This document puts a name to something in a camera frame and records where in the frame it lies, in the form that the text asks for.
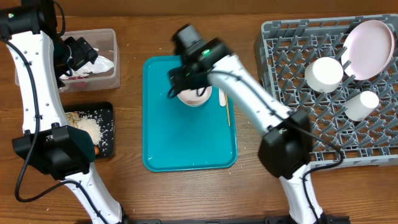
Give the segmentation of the pink bowl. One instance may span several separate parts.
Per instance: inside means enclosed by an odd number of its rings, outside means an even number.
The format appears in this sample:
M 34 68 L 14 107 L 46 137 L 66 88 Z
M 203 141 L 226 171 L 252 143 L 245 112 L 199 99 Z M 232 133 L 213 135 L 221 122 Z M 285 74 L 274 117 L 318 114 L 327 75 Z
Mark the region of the pink bowl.
M 181 102 L 187 106 L 197 107 L 203 105 L 209 100 L 212 94 L 212 87 L 200 88 L 198 90 L 184 90 L 181 91 L 177 97 Z

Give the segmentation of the white napkin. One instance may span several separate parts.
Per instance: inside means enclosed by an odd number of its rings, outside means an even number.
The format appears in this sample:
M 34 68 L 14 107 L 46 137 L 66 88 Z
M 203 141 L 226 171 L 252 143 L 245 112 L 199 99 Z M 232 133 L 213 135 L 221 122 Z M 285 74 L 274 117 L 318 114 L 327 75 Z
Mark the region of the white napkin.
M 72 71 L 72 73 L 77 73 L 77 74 L 84 74 L 88 73 L 89 75 L 91 74 L 99 74 L 99 73 L 104 73 L 110 71 L 114 67 L 114 62 L 111 60 L 107 59 L 106 57 L 99 55 L 95 63 L 92 64 L 91 62 L 86 63 L 84 66 L 79 68 L 77 71 Z M 67 80 L 68 76 L 62 75 L 60 77 L 62 80 Z

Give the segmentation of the red snack wrapper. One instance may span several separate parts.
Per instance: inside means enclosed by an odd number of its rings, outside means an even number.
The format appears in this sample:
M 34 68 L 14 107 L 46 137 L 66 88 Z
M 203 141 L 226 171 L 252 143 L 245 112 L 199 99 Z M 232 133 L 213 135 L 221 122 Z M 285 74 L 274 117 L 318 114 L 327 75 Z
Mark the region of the red snack wrapper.
M 88 73 L 84 73 L 84 74 L 77 74 L 77 73 L 74 73 L 72 76 L 68 77 L 67 80 L 84 79 L 84 78 L 87 78 L 88 76 L 89 76 Z

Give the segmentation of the white plastic fork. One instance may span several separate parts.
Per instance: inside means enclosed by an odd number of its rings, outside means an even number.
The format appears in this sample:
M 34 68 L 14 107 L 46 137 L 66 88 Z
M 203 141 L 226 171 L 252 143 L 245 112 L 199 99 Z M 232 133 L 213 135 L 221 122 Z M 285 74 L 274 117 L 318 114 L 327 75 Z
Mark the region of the white plastic fork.
M 226 97 L 225 97 L 225 93 L 222 89 L 219 89 L 219 104 L 221 107 L 226 106 Z

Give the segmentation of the white bowl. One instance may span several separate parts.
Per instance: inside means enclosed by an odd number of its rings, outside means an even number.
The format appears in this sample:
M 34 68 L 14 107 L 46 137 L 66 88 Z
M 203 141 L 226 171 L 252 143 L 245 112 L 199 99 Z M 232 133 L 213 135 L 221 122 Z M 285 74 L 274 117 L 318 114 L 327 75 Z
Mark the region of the white bowl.
M 343 78 L 343 67 L 331 57 L 322 57 L 309 64 L 304 75 L 311 89 L 330 93 L 338 88 Z

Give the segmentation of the white paper cup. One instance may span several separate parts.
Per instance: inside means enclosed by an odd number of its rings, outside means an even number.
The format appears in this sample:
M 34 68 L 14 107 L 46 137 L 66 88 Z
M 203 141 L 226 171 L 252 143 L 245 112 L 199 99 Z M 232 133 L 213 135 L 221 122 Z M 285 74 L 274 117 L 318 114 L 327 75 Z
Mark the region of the white paper cup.
M 345 103 L 345 115 L 353 121 L 362 121 L 379 105 L 379 97 L 372 91 L 364 91 Z

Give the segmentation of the white round plate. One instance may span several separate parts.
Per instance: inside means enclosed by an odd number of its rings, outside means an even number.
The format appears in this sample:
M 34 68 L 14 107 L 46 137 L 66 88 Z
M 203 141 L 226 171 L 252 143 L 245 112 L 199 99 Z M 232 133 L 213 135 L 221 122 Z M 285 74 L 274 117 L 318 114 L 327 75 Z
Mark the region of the white round plate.
M 345 68 L 348 76 L 355 80 L 367 80 L 384 70 L 392 58 L 395 42 L 388 26 L 377 20 L 360 23 L 347 36 L 341 56 L 342 64 L 350 62 Z

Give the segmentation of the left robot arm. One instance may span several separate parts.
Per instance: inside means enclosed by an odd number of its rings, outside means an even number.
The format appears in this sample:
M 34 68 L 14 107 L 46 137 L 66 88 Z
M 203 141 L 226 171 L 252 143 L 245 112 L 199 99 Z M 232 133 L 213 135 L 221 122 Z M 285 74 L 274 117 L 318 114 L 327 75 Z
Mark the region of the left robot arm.
M 60 100 L 61 76 L 98 56 L 84 38 L 63 38 L 57 30 L 60 9 L 55 1 L 39 0 L 1 11 L 1 41 L 12 55 L 24 109 L 23 135 L 12 140 L 13 150 L 25 166 L 68 187 L 93 223 L 126 223 L 96 170 L 90 135 L 70 125 Z

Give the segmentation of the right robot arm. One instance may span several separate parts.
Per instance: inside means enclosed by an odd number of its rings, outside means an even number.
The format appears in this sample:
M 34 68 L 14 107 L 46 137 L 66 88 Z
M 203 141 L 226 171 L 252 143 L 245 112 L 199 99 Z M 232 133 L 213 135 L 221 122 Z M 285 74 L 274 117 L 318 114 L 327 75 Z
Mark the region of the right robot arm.
M 200 96 L 209 86 L 223 90 L 259 131 L 262 140 L 258 157 L 282 184 L 290 222 L 324 222 L 326 215 L 310 178 L 312 137 L 308 115 L 292 111 L 266 92 L 222 40 L 206 41 L 196 28 L 186 24 L 174 33 L 172 41 L 182 65 L 169 71 L 168 97 L 174 98 L 184 90 L 196 90 Z

